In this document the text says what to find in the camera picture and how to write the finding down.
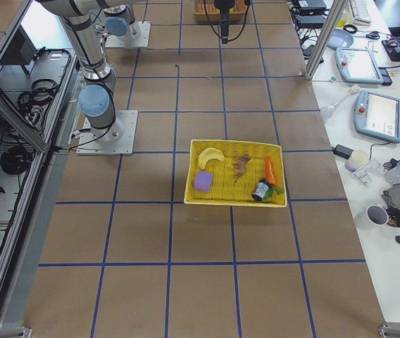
toy carrot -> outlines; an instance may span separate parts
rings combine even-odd
[[[270,156],[265,158],[265,180],[268,181],[271,185],[275,185],[277,183],[277,180],[273,175],[272,158]]]

white table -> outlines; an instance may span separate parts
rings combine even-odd
[[[373,18],[373,24],[370,27],[359,26],[358,28],[388,33],[389,30],[372,1],[369,1],[368,9]],[[378,51],[375,53],[377,64],[380,67],[400,65],[400,63],[393,63],[389,60],[381,45],[382,39],[374,43],[374,50]],[[369,41],[373,40],[355,38],[353,46],[365,47]],[[319,65],[313,78],[313,88],[320,107],[338,101],[351,87],[351,84],[342,82],[336,67],[334,51],[327,48],[323,58],[325,62]],[[400,68],[389,71],[394,75],[392,76],[392,86],[360,85],[360,87],[400,98]],[[336,82],[329,81],[332,76],[337,78]],[[332,145],[342,144],[352,149],[369,152],[370,145],[379,143],[379,141],[356,133],[353,123],[355,99],[356,96],[347,97],[333,116],[325,122],[325,127]],[[400,159],[400,144],[374,146],[373,158],[378,159],[381,163],[391,158]],[[337,157],[336,161],[353,216],[358,215],[371,204],[385,204],[381,194],[383,190],[390,188],[390,184],[385,181],[383,176],[370,174],[372,183],[365,187],[344,167],[345,160],[343,158]],[[383,316],[389,323],[400,323],[400,244],[394,241],[394,235],[400,234],[400,229],[391,228],[390,230],[392,231],[391,236],[386,237],[377,230],[367,232],[357,228]]]

white container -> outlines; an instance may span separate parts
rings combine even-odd
[[[400,164],[392,168],[385,174],[385,179],[388,183],[396,185],[400,183]]]
[[[352,154],[350,154],[350,157],[346,162],[346,169],[348,171],[353,172],[356,169],[361,168],[368,162],[369,162],[368,153],[362,150],[354,150],[352,151]]]
[[[378,204],[367,207],[355,217],[355,226],[359,230],[376,230],[387,225],[388,213]]]

purple block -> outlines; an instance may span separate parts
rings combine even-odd
[[[194,189],[200,192],[209,192],[213,184],[213,174],[199,171],[194,180]]]

keyboard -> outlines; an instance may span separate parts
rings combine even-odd
[[[350,9],[355,25],[370,26],[372,18],[366,0],[350,0]]]

